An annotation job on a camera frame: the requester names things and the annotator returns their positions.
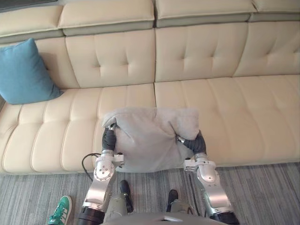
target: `shoe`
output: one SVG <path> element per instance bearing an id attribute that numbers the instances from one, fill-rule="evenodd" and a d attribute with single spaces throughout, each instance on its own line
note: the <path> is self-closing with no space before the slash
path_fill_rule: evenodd
<path id="1" fill-rule="evenodd" d="M 50 216 L 48 225 L 66 225 L 72 209 L 70 196 L 62 196 L 53 215 Z"/>
<path id="2" fill-rule="evenodd" d="M 130 187 L 126 180 L 122 180 L 120 182 L 120 190 L 121 190 L 121 193 L 125 197 L 127 212 L 128 213 L 133 212 L 133 204 L 132 204 L 132 198 L 131 198 L 131 193 L 130 193 Z"/>
<path id="3" fill-rule="evenodd" d="M 167 212 L 171 212 L 171 204 L 172 202 L 174 202 L 174 200 L 178 199 L 178 192 L 174 189 L 172 189 L 169 192 L 169 196 L 168 196 L 168 205 L 167 205 Z"/>

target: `cream leather sofa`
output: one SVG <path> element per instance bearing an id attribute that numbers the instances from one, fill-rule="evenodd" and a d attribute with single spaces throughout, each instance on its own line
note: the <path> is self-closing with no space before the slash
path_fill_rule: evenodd
<path id="1" fill-rule="evenodd" d="M 34 37 L 65 90 L 4 104 L 0 172 L 81 172 L 83 156 L 101 151 L 103 116 L 125 106 L 197 108 L 218 166 L 299 161 L 299 1 L 273 2 L 85 1 L 0 14 L 0 46 Z"/>

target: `green sneaker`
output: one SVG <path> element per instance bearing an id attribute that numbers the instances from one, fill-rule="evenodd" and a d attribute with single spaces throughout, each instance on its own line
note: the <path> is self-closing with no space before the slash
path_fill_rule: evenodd
<path id="1" fill-rule="evenodd" d="M 62 196 L 53 215 L 50 216 L 48 225 L 66 225 L 72 209 L 70 196 Z"/>

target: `person's foot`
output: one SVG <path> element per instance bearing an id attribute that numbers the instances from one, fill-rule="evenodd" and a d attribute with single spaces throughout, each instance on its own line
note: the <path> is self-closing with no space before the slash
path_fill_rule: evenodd
<path id="1" fill-rule="evenodd" d="M 70 196 L 62 196 L 55 212 L 50 216 L 48 225 L 66 225 L 72 209 Z"/>
<path id="2" fill-rule="evenodd" d="M 171 212 L 171 204 L 174 202 L 174 200 L 178 199 L 178 192 L 174 189 L 172 189 L 169 192 L 169 197 L 168 197 L 168 205 L 167 205 L 167 212 Z"/>

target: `wire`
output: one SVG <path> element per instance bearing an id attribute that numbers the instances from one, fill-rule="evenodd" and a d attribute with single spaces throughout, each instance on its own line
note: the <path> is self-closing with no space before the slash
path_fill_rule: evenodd
<path id="1" fill-rule="evenodd" d="M 84 169 L 86 175 L 88 175 L 89 179 L 90 179 L 91 181 L 93 181 L 93 179 L 90 177 L 88 171 L 85 169 L 84 164 L 83 164 L 84 160 L 85 160 L 88 156 L 96 156 L 96 157 L 98 157 L 98 156 L 101 156 L 101 154 L 99 154 L 99 153 L 90 153 L 90 154 L 87 154 L 85 157 L 83 157 L 83 159 L 82 159 L 82 161 L 81 161 L 81 165 L 82 165 L 82 167 L 83 167 L 83 169 Z"/>
<path id="2" fill-rule="evenodd" d="M 189 177 L 189 182 L 191 183 L 191 188 L 192 188 L 192 193 L 193 193 L 193 199 L 194 199 L 195 208 L 196 208 L 198 216 L 200 216 L 200 213 L 199 213 L 199 210 L 198 210 L 198 206 L 197 206 L 197 202 L 196 202 L 195 191 L 194 191 L 194 188 L 193 188 L 193 185 L 192 185 L 191 174 L 189 174 L 188 177 Z"/>

